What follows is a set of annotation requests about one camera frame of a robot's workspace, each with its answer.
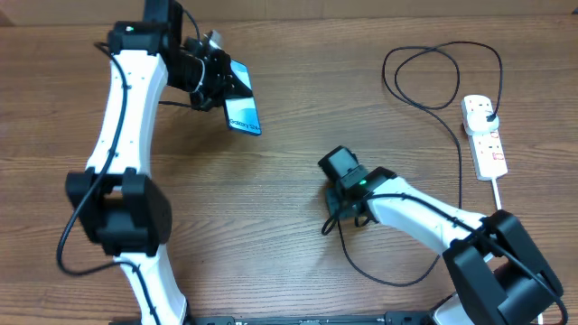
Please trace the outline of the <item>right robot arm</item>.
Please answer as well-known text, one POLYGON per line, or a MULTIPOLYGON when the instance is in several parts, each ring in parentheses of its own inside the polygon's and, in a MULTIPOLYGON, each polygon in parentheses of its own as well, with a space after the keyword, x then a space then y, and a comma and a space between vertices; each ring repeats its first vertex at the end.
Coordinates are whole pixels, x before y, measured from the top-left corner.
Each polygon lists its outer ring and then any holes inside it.
POLYGON ((563 286, 520 220, 499 209, 489 216, 446 204, 396 173, 368 171, 338 146, 318 162, 328 178, 330 216, 324 235, 351 218, 403 231, 434 251, 454 292, 429 311, 388 311, 388 324, 536 324, 551 306, 569 321, 563 286))

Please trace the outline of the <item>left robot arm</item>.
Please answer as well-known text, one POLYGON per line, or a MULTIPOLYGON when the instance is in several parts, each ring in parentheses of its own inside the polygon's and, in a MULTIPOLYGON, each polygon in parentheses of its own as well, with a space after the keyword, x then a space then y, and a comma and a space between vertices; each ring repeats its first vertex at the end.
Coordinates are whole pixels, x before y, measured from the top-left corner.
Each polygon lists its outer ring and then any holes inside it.
POLYGON ((85 170, 65 181, 70 223, 123 270, 143 324, 194 321, 168 256, 172 208, 151 174, 164 89, 187 93, 192 110, 222 108, 232 130, 261 135, 247 67, 223 50, 217 32, 183 38, 187 16, 175 0, 148 1, 141 20, 117 22, 98 45, 111 68, 103 124, 85 170))

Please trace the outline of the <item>teal Galaxy smartphone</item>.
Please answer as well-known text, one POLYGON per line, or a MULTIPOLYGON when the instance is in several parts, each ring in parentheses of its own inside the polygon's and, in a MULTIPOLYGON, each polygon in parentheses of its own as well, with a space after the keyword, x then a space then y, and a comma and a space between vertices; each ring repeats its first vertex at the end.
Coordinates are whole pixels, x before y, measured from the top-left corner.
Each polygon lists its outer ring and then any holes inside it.
MULTIPOLYGON (((232 74, 237 75, 252 89, 247 66, 233 60, 230 63, 230 68, 232 74)), ((225 100, 225 116, 228 128, 231 130, 253 136, 262 134, 254 94, 253 97, 225 100)))

